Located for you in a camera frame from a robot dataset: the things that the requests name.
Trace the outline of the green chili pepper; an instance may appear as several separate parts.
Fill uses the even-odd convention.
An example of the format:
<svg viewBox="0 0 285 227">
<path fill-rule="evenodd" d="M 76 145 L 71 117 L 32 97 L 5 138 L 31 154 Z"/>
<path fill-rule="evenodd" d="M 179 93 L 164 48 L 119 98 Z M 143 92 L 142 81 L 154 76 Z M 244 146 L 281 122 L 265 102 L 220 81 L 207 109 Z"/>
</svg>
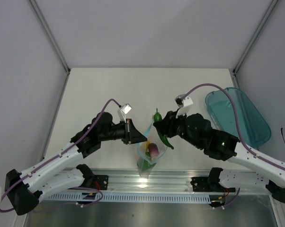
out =
<svg viewBox="0 0 285 227">
<path fill-rule="evenodd" d="M 158 111 L 158 108 L 156 109 L 156 112 L 153 114 L 152 116 L 153 119 L 153 126 L 156 129 L 156 132 L 161 140 L 161 142 L 168 148 L 170 149 L 174 149 L 174 147 L 171 145 L 171 143 L 168 141 L 167 136 L 162 132 L 162 130 L 158 127 L 156 127 L 156 123 L 160 122 L 162 120 L 162 115 L 160 114 L 160 112 Z"/>
</svg>

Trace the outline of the clear zip top bag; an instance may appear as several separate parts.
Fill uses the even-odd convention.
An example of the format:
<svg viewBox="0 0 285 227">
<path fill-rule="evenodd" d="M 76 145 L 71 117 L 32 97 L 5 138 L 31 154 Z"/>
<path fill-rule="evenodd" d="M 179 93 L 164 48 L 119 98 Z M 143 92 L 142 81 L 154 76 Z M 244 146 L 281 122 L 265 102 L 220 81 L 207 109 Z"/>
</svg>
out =
<svg viewBox="0 0 285 227">
<path fill-rule="evenodd" d="M 142 178 L 148 178 L 152 169 L 159 162 L 160 158 L 167 151 L 167 146 L 163 143 L 156 128 L 153 126 L 154 122 L 162 119 L 162 116 L 158 109 L 151 117 L 151 123 L 147 130 L 143 134 L 147 141 L 141 142 L 137 145 L 137 168 L 139 176 Z"/>
</svg>

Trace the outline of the purple eggplant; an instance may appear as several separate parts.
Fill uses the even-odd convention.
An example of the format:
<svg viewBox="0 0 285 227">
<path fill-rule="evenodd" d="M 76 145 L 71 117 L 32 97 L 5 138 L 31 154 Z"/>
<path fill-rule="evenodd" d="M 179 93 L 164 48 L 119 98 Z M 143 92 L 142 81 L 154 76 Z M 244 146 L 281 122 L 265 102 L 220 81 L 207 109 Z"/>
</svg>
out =
<svg viewBox="0 0 285 227">
<path fill-rule="evenodd" d="M 159 150 L 155 143 L 149 144 L 148 153 L 152 161 L 154 161 L 159 156 Z"/>
</svg>

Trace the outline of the green bell pepper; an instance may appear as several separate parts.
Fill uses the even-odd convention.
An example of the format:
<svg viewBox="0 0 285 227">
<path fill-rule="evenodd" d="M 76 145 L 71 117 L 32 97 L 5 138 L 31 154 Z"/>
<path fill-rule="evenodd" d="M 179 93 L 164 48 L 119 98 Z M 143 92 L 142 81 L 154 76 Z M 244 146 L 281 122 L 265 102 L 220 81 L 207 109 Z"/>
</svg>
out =
<svg viewBox="0 0 285 227">
<path fill-rule="evenodd" d="M 140 159 L 138 162 L 137 162 L 137 165 L 138 165 L 138 169 L 142 172 L 145 172 L 145 171 L 149 171 L 151 169 L 154 168 L 155 164 L 151 165 L 148 161 L 146 161 L 145 159 Z"/>
</svg>

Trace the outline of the yellow bell pepper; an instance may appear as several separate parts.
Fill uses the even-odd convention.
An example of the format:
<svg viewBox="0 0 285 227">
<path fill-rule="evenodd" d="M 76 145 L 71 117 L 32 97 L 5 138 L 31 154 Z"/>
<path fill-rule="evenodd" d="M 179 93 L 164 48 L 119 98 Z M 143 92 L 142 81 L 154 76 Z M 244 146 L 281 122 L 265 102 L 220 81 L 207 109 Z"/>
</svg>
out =
<svg viewBox="0 0 285 227">
<path fill-rule="evenodd" d="M 146 148 L 145 148 L 145 150 L 148 150 L 149 144 L 150 144 L 150 142 L 147 141 L 147 142 L 146 142 Z"/>
</svg>

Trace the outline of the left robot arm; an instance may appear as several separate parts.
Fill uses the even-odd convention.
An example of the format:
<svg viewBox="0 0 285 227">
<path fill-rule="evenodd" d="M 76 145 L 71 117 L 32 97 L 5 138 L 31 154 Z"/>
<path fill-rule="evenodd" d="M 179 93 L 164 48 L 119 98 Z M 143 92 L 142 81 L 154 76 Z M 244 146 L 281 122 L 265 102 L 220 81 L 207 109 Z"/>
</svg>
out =
<svg viewBox="0 0 285 227">
<path fill-rule="evenodd" d="M 12 205 L 11 210 L 21 216 L 32 211 L 45 197 L 60 191 L 78 187 L 89 189 L 94 183 L 94 174 L 86 164 L 67 173 L 61 171 L 99 150 L 102 142 L 111 140 L 132 145 L 145 142 L 147 138 L 135 128 L 132 119 L 114 124 L 110 113 L 100 112 L 50 158 L 26 170 L 12 169 L 6 174 L 4 195 Z"/>
</svg>

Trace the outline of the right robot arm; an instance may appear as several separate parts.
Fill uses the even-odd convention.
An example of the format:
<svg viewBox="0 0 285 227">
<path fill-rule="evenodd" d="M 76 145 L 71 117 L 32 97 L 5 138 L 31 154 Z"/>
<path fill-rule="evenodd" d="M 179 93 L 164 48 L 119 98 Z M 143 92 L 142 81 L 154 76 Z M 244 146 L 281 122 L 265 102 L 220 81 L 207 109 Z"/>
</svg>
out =
<svg viewBox="0 0 285 227">
<path fill-rule="evenodd" d="M 177 116 L 167 112 L 163 120 L 154 122 L 156 130 L 168 138 L 179 136 L 212 159 L 228 161 L 251 170 L 237 173 L 232 170 L 213 167 L 200 183 L 193 178 L 195 192 L 223 192 L 236 188 L 251 191 L 269 192 L 271 196 L 285 203 L 285 162 L 269 157 L 247 145 L 239 138 L 212 128 L 209 120 L 199 113 Z"/>
</svg>

